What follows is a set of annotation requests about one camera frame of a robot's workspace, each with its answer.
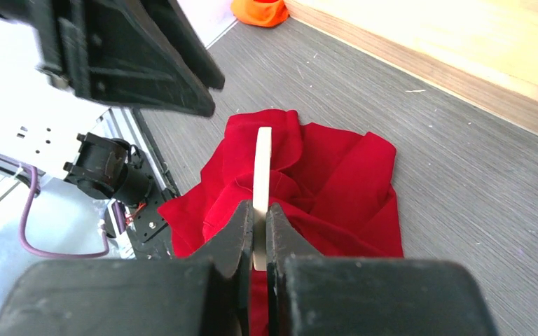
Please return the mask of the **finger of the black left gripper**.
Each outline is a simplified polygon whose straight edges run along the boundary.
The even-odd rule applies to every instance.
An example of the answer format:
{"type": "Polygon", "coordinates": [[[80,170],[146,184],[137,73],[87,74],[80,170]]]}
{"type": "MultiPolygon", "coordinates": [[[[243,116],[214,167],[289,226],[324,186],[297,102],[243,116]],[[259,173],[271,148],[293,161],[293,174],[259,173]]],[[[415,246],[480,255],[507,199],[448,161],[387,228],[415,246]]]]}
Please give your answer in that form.
{"type": "Polygon", "coordinates": [[[148,0],[144,7],[172,47],[207,88],[222,90],[225,76],[208,53],[176,0],[148,0]]]}

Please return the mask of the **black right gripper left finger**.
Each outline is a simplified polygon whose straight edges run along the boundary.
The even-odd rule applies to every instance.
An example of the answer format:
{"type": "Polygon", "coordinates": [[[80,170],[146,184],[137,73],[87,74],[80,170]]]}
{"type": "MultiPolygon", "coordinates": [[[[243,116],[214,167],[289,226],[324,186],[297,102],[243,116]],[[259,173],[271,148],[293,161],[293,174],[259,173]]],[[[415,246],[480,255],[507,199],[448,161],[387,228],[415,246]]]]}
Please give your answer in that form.
{"type": "Polygon", "coordinates": [[[47,260],[16,282],[0,335],[247,335],[254,212],[187,258],[47,260]]]}

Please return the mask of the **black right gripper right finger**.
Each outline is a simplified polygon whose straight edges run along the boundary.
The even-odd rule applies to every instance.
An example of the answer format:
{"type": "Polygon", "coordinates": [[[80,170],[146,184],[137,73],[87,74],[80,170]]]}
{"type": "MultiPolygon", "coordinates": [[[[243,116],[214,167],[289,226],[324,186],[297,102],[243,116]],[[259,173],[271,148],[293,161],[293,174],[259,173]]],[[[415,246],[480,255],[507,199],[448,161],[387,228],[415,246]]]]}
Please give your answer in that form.
{"type": "Polygon", "coordinates": [[[445,260],[322,255],[278,204],[266,218],[271,335],[496,335],[473,276],[445,260]]]}

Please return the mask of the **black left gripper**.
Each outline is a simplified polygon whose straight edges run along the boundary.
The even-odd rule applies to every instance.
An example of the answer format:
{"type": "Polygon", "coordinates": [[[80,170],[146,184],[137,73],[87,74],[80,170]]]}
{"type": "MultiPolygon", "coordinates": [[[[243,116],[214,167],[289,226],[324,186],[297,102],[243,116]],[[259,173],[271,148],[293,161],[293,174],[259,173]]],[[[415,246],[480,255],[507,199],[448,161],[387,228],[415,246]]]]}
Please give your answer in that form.
{"type": "Polygon", "coordinates": [[[36,32],[38,70],[54,88],[109,106],[202,117],[215,103],[160,28],[145,1],[0,1],[0,20],[36,32]]]}

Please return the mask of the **dark red cloth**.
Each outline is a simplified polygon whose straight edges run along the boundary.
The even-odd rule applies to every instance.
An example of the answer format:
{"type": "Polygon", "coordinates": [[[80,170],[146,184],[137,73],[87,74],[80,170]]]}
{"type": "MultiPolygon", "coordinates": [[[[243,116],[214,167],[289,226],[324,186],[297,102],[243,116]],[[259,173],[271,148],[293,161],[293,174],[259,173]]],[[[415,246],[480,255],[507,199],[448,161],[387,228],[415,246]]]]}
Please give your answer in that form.
{"type": "Polygon", "coordinates": [[[392,175],[396,148],[368,132],[302,124],[294,110],[229,117],[200,182],[159,207],[174,253],[192,255],[228,223],[253,191],[258,130],[272,130],[269,201],[329,257],[393,257],[404,251],[392,175]]]}

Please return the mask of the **beige wooden hanger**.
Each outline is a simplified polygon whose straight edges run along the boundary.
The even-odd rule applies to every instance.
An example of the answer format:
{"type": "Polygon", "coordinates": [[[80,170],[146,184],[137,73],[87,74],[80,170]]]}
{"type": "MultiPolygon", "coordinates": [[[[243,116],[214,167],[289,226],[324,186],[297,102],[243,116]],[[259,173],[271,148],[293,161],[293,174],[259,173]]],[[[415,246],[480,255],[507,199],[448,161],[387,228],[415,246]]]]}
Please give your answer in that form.
{"type": "Polygon", "coordinates": [[[254,157],[252,206],[254,210],[252,260],[254,269],[266,271],[266,216],[270,196],[272,128],[260,127],[254,157]]]}

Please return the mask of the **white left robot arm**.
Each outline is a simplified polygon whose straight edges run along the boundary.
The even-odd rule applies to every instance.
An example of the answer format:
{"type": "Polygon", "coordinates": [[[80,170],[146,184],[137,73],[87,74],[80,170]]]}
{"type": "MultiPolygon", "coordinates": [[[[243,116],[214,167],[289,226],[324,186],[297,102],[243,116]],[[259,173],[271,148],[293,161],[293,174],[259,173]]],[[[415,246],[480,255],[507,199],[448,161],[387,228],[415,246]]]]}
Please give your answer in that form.
{"type": "Polygon", "coordinates": [[[145,159],[97,136],[114,108],[214,114],[225,78],[209,46],[228,6],[190,1],[0,1],[0,154],[97,200],[146,200],[145,159]]]}

